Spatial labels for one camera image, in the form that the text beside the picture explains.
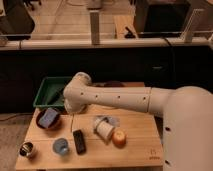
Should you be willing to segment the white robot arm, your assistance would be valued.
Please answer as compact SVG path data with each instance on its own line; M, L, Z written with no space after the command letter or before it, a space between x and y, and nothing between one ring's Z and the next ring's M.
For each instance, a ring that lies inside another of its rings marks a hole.
M163 119L163 171L213 171L213 93L196 86L94 87L78 72L63 90L71 113L88 104L149 113Z

